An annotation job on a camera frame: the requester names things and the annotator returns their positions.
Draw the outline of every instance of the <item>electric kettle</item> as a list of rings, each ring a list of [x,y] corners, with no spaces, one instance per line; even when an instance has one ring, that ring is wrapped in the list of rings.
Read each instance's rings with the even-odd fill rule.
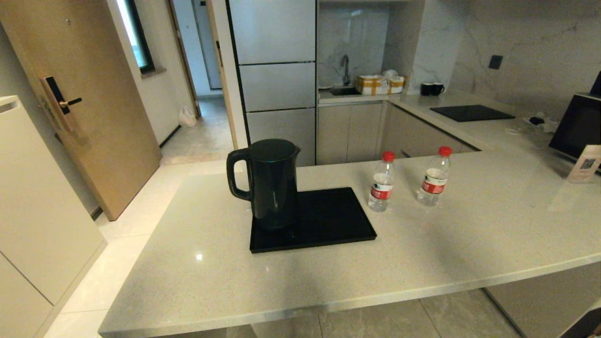
[[[227,156],[230,191],[251,202],[252,216],[263,229],[281,229],[297,219],[295,162],[299,152],[292,142],[271,138]],[[246,162],[249,191],[236,186],[234,164],[241,160]]]

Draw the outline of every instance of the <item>water bottle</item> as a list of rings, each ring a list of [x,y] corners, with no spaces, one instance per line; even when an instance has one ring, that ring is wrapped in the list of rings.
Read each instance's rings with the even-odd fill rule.
[[[376,167],[374,182],[371,185],[370,200],[367,205],[375,212],[383,212],[388,207],[388,200],[392,193],[392,179],[394,177],[394,153],[384,152],[382,160]]]
[[[435,206],[442,191],[447,184],[449,169],[451,168],[451,156],[453,150],[449,147],[440,147],[438,155],[428,164],[424,181],[419,189],[417,200],[425,206]]]

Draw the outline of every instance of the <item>qr code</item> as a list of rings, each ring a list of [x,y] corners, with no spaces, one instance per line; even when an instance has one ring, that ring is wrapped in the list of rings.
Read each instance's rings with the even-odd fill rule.
[[[587,158],[580,166],[580,170],[590,169],[593,166],[593,163],[595,163],[594,158]]]

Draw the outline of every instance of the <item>red label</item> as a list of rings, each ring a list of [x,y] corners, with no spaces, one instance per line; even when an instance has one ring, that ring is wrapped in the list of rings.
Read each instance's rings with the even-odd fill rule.
[[[424,181],[421,188],[431,194],[440,194],[445,189],[445,185],[434,185]]]
[[[376,197],[379,200],[387,200],[387,199],[389,199],[391,193],[392,193],[392,190],[382,191],[382,190],[376,189],[374,186],[371,187],[371,195],[373,197]]]

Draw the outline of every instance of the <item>wall outlet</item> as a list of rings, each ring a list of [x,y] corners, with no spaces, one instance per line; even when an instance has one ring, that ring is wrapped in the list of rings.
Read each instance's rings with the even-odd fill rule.
[[[493,55],[490,57],[489,68],[490,69],[499,69],[501,68],[501,61],[503,61],[503,57],[500,55]]]

